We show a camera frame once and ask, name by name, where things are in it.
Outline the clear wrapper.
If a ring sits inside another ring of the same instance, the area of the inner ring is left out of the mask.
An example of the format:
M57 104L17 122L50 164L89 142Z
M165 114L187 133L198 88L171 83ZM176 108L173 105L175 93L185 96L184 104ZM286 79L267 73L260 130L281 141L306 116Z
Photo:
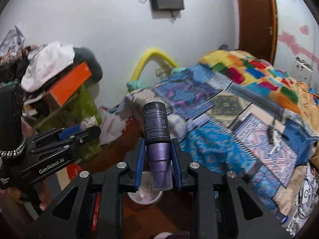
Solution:
M84 118L80 124L81 130L86 130L93 126L98 126L98 121L96 119L96 116Z

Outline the white wardrobe with pink hearts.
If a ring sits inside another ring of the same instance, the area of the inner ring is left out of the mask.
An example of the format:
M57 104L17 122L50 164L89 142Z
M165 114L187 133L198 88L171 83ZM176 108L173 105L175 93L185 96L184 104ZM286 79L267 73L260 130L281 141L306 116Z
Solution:
M303 0L276 0L277 45L274 66L290 72L295 58L318 74L318 24Z

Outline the white red shopping bag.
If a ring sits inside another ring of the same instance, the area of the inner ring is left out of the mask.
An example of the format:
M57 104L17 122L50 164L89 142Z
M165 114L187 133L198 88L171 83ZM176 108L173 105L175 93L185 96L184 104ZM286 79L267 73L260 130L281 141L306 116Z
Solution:
M99 144L101 146L118 139L132 121L132 118L122 119L119 115L110 113L104 106L101 106L98 112L103 120L99 126L101 130Z

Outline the green plastic bag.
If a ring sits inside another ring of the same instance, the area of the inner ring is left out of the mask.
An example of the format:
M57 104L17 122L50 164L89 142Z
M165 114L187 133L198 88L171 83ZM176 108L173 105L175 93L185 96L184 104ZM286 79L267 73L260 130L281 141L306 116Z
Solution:
M38 132L53 128L67 128L80 124L84 119L95 117L98 124L102 118L88 89L81 85L67 103L59 110L54 110L48 117L40 117L34 125Z

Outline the yellow curved baby gym bar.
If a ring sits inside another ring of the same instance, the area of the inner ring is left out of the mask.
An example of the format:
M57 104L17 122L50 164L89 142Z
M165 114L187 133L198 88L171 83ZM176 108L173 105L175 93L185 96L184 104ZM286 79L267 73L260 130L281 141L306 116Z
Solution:
M166 52L159 48L146 49L127 82L127 91L154 86L177 70L182 68Z

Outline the orange box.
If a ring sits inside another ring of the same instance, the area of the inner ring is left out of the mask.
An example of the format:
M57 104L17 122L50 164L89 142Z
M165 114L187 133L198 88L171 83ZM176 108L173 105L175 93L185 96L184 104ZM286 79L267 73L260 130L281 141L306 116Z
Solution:
M43 99L51 111L61 108L92 75L86 62L74 67L45 93Z

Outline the brown wooden door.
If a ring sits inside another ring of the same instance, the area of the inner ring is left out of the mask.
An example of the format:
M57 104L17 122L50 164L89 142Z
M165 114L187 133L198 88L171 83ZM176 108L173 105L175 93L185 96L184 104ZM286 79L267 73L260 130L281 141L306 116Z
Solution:
M273 63L277 44L275 0L238 0L239 50Z

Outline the blue patchwork bedsheet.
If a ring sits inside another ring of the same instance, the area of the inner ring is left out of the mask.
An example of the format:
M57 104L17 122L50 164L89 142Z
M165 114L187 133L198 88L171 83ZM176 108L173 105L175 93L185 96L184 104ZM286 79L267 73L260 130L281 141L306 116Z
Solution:
M288 215L297 205L318 143L318 132L300 115L201 64L128 93L118 112L142 122L143 106L152 101L165 104L170 136L194 161L217 173L235 171L274 212ZM269 154L267 127L274 118L289 140Z

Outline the colourful checked blanket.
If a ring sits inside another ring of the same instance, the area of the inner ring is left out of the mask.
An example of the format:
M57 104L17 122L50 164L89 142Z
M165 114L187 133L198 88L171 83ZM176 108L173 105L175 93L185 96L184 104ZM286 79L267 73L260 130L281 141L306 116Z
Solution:
M318 131L318 95L305 82L290 77L286 71L277 70L268 61L241 50L209 52L200 63L299 114Z

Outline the white sticker covered box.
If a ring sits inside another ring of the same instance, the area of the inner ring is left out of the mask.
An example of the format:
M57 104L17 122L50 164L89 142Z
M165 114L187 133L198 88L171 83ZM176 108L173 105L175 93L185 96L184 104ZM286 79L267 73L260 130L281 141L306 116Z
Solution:
M290 76L299 82L304 82L307 85L310 84L313 69L311 65L296 57L294 60L294 65L291 69Z

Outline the white trash bin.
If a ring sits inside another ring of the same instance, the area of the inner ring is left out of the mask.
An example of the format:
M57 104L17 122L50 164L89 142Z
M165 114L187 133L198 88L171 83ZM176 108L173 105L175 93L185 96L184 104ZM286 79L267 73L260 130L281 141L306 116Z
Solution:
M153 179L149 171L144 171L142 174L141 184L138 191L128 193L128 197L139 205L153 205L157 203L163 195L160 190L154 190Z

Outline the purple black spray bottle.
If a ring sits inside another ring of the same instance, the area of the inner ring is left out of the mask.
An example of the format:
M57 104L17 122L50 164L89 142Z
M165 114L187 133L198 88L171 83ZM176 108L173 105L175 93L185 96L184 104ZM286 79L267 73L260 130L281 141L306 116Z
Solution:
M160 191L171 190L171 139L165 104L159 101L145 104L143 123L153 188Z

